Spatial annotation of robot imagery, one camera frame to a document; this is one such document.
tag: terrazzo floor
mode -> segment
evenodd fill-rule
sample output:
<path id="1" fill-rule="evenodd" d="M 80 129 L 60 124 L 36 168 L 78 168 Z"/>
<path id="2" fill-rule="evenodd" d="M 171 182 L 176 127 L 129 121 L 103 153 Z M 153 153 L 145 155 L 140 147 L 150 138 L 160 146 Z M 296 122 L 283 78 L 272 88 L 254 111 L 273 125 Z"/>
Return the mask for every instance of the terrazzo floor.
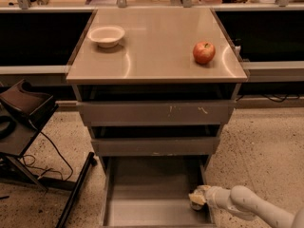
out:
<path id="1" fill-rule="evenodd" d="M 206 170 L 208 184 L 231 188 L 245 185 L 263 199 L 295 214 L 304 206 L 304 104 L 303 100 L 273 103 L 265 99 L 241 99 L 225 125 L 220 145 Z M 79 113 L 59 109 L 43 130 L 74 169 L 75 181 L 88 152 L 90 137 Z M 50 143 L 38 136 L 27 152 L 35 166 L 69 169 Z M 105 174 L 98 164 L 89 169 L 76 206 L 66 227 L 99 227 Z M 55 227 L 68 199 L 68 192 L 34 185 L 0 182 L 0 227 Z M 214 210 L 217 227 L 266 228 L 260 218 L 244 221 L 225 211 Z"/>

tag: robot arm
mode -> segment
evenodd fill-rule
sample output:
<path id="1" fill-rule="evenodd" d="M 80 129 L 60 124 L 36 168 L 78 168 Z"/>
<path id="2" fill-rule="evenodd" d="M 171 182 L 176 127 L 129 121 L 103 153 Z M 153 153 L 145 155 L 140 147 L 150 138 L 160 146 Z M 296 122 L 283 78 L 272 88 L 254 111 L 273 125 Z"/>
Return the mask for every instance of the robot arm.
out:
<path id="1" fill-rule="evenodd" d="M 304 223 L 304 208 L 294 216 L 261 199 L 244 186 L 228 190 L 202 185 L 189 194 L 189 198 L 194 209 L 207 203 L 212 208 L 224 209 L 240 219 L 253 220 L 258 216 L 273 228 L 300 228 L 300 224 Z"/>

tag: beige countertop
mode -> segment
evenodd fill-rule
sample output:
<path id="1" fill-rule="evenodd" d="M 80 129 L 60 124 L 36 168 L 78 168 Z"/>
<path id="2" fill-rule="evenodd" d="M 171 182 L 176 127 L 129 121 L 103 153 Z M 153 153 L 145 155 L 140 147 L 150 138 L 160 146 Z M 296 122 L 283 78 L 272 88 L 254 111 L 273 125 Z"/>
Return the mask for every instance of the beige countertop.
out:
<path id="1" fill-rule="evenodd" d="M 247 76 L 208 8 L 98 9 L 91 24 L 118 25 L 125 37 L 103 49 L 86 37 L 68 72 L 70 84 L 245 82 Z M 208 65 L 192 54 L 196 42 L 213 43 Z"/>

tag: bowl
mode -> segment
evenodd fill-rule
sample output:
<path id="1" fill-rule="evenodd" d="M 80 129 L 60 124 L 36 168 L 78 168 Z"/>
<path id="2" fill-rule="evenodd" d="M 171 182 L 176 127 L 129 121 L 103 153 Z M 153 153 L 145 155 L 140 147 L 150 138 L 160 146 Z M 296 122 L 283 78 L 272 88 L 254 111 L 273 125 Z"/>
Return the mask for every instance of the bowl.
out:
<path id="1" fill-rule="evenodd" d="M 101 48 L 113 48 L 124 37 L 124 29 L 119 26 L 102 26 L 91 29 L 87 37 Z"/>

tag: apple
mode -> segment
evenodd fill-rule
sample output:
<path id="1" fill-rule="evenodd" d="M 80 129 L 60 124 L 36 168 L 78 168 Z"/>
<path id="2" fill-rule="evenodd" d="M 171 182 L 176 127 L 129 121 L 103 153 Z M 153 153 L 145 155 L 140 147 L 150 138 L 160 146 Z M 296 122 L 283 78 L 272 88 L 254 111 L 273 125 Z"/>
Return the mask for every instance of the apple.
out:
<path id="1" fill-rule="evenodd" d="M 193 56 L 198 64 L 208 64 L 216 55 L 216 48 L 210 42 L 198 42 L 193 48 Z"/>

